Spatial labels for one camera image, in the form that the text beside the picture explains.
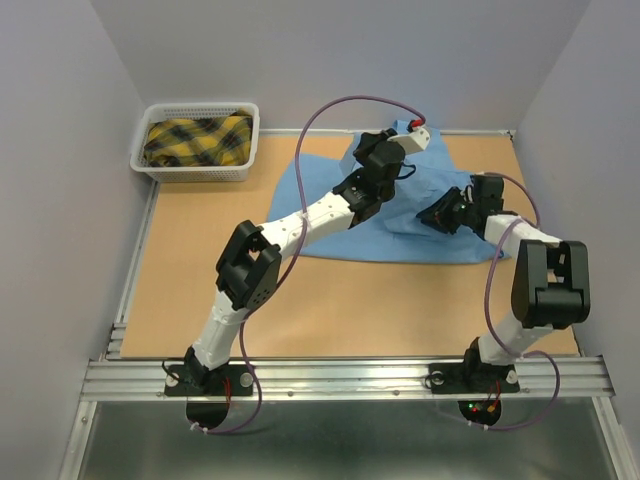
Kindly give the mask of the light blue long sleeve shirt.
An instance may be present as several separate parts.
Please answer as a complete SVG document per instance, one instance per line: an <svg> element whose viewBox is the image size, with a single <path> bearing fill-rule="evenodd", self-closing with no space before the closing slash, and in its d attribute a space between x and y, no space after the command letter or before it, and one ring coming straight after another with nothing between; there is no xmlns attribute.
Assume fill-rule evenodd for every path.
<svg viewBox="0 0 640 480"><path fill-rule="evenodd" d="M353 229L314 242L302 255L358 262L417 264L477 264L491 260L495 246L462 226L453 235L421 223L416 215L433 205L452 187L464 190L471 172L457 169L440 131L430 130L424 152L410 155L407 162L416 171L396 183L394 198L379 213ZM344 179L343 167L359 165L351 155L359 143L356 134L343 159L312 154L300 155L305 198L311 203L324 196ZM267 222L281 219L300 209L294 161L291 160L275 189Z"/></svg>

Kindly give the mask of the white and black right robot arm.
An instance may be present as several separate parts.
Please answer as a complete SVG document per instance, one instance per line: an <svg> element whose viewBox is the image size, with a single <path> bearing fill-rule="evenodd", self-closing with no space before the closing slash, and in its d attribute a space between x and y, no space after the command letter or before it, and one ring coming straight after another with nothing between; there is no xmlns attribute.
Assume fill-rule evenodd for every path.
<svg viewBox="0 0 640 480"><path fill-rule="evenodd" d="M457 363L432 363L425 384L435 394L515 393L515 362L538 340L584 322L590 312L588 250L579 241L561 240L537 224L505 210L507 176L472 176L467 187L450 188L417 217L441 233L471 229L514 259L510 310L487 333L474 339Z"/></svg>

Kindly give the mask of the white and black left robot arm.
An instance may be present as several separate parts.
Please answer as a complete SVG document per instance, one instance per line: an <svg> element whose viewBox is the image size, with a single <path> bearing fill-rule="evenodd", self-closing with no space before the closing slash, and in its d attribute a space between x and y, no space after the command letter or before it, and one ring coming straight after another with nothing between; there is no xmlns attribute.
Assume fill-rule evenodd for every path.
<svg viewBox="0 0 640 480"><path fill-rule="evenodd" d="M360 167L329 193L284 218L240 223L216 264L215 300L202 333L185 354L186 372L179 378L204 395L216 392L241 324L274 295L282 263L376 215L394 197L405 158L424 151L429 142L422 126L405 134L393 129L364 133L353 152Z"/></svg>

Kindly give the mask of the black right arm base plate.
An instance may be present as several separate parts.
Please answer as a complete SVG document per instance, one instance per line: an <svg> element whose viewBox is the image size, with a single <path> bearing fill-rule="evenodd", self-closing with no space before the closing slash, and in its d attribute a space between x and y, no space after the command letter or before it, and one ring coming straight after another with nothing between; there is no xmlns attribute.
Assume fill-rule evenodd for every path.
<svg viewBox="0 0 640 480"><path fill-rule="evenodd" d="M520 392L513 365L482 363L432 363L425 386L435 395L461 395L458 408L464 419L488 427L500 419L502 395Z"/></svg>

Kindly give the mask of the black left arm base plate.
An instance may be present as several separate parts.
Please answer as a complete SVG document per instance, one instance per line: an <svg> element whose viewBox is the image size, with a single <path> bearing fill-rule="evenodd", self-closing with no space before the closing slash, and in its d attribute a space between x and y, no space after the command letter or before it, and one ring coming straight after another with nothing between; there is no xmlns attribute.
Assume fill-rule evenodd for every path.
<svg viewBox="0 0 640 480"><path fill-rule="evenodd" d="M220 427L226 420L231 401L253 395L254 381L242 364L225 364L201 383L183 364L163 365L166 375L164 395L187 400L185 413L191 424L208 430Z"/></svg>

